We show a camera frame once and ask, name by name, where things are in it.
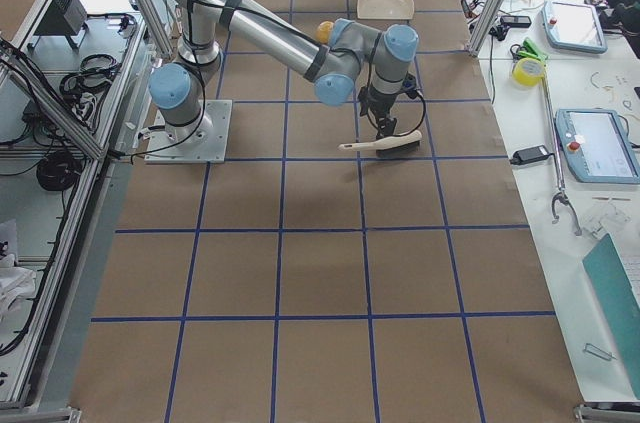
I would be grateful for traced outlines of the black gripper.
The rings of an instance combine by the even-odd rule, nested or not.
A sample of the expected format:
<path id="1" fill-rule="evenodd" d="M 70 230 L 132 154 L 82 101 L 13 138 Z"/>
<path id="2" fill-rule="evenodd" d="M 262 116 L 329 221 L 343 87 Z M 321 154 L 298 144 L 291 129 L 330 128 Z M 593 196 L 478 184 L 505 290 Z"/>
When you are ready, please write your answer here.
<path id="1" fill-rule="evenodd" d="M 396 94 L 382 93 L 373 85 L 365 85 L 359 90 L 359 115 L 365 116 L 371 126 L 376 129 L 377 139 L 395 134 L 397 119 L 390 114 L 395 98 Z"/>

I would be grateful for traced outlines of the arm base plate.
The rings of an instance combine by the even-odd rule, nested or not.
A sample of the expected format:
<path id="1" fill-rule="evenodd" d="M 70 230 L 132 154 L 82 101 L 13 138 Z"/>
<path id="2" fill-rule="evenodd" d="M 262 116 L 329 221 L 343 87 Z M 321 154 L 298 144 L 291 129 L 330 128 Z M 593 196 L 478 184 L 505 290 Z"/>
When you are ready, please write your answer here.
<path id="1" fill-rule="evenodd" d="M 161 130 L 151 133 L 144 159 L 151 164 L 195 164 L 225 161 L 233 102 L 209 100 L 204 116 L 185 127 L 167 125 L 160 110 L 154 124 Z"/>

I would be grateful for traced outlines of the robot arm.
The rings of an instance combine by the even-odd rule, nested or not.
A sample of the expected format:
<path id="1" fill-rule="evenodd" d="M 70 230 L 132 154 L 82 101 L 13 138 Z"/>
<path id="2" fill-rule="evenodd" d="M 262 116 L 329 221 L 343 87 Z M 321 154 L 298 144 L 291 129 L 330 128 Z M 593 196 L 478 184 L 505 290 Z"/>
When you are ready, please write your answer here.
<path id="1" fill-rule="evenodd" d="M 399 133 L 390 111 L 396 98 L 419 97 L 409 72 L 419 36 L 394 24 L 384 31 L 348 19 L 334 22 L 327 43 L 300 32 L 254 0 L 175 0 L 185 17 L 180 54 L 202 62 L 217 57 L 215 26 L 237 33 L 314 85 L 317 99 L 339 106 L 356 95 L 360 113 L 376 129 L 373 142 L 353 143 L 351 149 L 386 150 L 413 144 L 418 129 Z"/>

